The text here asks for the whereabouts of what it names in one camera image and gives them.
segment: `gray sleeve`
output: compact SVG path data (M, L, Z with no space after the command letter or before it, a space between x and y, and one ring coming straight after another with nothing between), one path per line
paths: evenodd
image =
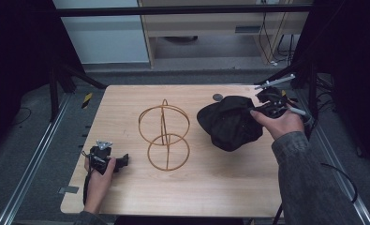
M92 213L82 211L73 225L107 225L107 223Z
M351 200L322 167L302 132L291 132L272 145L286 224L363 224Z

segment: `human arm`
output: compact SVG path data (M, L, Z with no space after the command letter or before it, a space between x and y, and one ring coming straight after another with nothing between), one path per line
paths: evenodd
M299 115L286 111L271 119L260 112L251 114L274 138L286 224L362 224L333 173L313 154Z
M108 167L104 174L93 170L91 171L91 178L88 183L87 198L84 209L80 212L78 219L74 225L93 224L105 225L106 223L97 215L100 211L100 206L106 197L111 186L111 180L115 167L116 160L111 158ZM89 159L85 159L85 169L89 170Z

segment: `wire sculpture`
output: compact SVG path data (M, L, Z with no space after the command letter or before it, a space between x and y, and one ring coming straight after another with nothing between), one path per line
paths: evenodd
M160 114L160 132L161 134L159 136L157 136L156 138L154 138L153 140L149 140L145 137L145 135L141 132L141 120L143 119L143 117L150 111L152 110L157 110L157 109L160 109L161 110L161 114ZM171 110L171 111L174 111L174 112L178 112L179 114L181 114L182 116L185 117L186 121L187 121L187 129L185 131L185 134L183 136L181 135L178 135L178 134L175 134L175 133L168 133L167 131L167 124L166 124L166 114L165 114L165 110ZM189 156L190 156L190 146L188 145L188 142L185 140L185 135L188 133L190 129L190 120L187 116L187 114L180 108L176 107L176 106L172 106L172 105L169 105L168 104L168 101L166 99L163 100L162 104L159 105L159 106L154 106L150 109L147 109L145 110L144 112L141 113L141 115L139 116L139 133L141 134L142 138L147 141L149 143L149 147L147 149L147 157L149 158L149 161L150 163L157 169L161 170L161 171L174 171L174 170L177 170L179 168L181 168L183 165L185 165L185 163L187 162ZM171 139L171 137L176 137L178 138L178 140L176 141L173 141ZM186 157L184 159L184 161L178 165L178 166L170 166L170 150L171 150L171 146L175 143L178 143L180 141L183 141L185 142L186 146L187 146L187 154L186 154ZM161 166L157 166L151 159L150 157L150 152L151 152L151 149L152 149L152 146L153 145L156 145L156 146L166 146L167 147L167 162L166 162L166 166L165 168L164 167L161 167Z

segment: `finger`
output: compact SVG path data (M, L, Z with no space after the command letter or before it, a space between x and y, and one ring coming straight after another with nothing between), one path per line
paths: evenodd
M262 124L263 126L265 126L272 120L271 118L264 115L262 112L258 111L251 110L251 115L258 123Z
M112 176L112 174L114 173L115 163L115 158L111 157L108 167L106 168L105 175Z

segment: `metal bracket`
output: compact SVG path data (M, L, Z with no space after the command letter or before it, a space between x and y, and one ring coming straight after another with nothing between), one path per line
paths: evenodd
M260 88L266 88L266 87L269 87L269 86L273 86L273 85L283 83L283 82L286 82L286 81L290 81L292 79L295 79L295 75L290 74L290 76L286 77L286 78L281 78L281 79L278 79L278 80L275 80L275 81L272 81L272 82L267 81L266 83L262 84L261 86L255 87L255 90L258 90Z
M112 146L112 142L102 142L100 140L96 140L96 145L99 147L100 150L104 150Z

